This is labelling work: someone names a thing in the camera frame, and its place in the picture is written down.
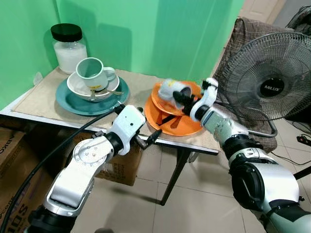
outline green backdrop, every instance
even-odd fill
[[[212,71],[243,0],[2,0],[0,109],[57,66],[51,25],[82,27],[106,66],[200,82]]]

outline white cup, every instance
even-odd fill
[[[166,100],[174,104],[177,108],[182,108],[183,105],[177,103],[173,97],[173,92],[178,91],[186,96],[191,96],[191,88],[188,85],[183,84],[172,79],[165,80],[158,91],[158,95],[161,99]]]
[[[76,67],[77,75],[90,89],[101,91],[108,86],[108,82],[116,78],[114,68],[104,67],[101,60],[88,57],[81,60]]]

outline cup handle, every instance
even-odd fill
[[[104,67],[104,72],[108,81],[111,81],[116,77],[116,71],[112,67]]]

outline fan grille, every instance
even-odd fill
[[[249,42],[228,61],[219,93],[229,109],[247,119],[296,114],[311,102],[311,39],[273,33]]]

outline teal plate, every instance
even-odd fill
[[[120,78],[120,84],[116,91],[122,91],[123,95],[111,95],[101,102],[89,102],[77,97],[67,87],[67,79],[62,81],[56,91],[56,101],[67,111],[83,116],[97,116],[111,111],[119,102],[127,101],[130,90],[126,82]]]

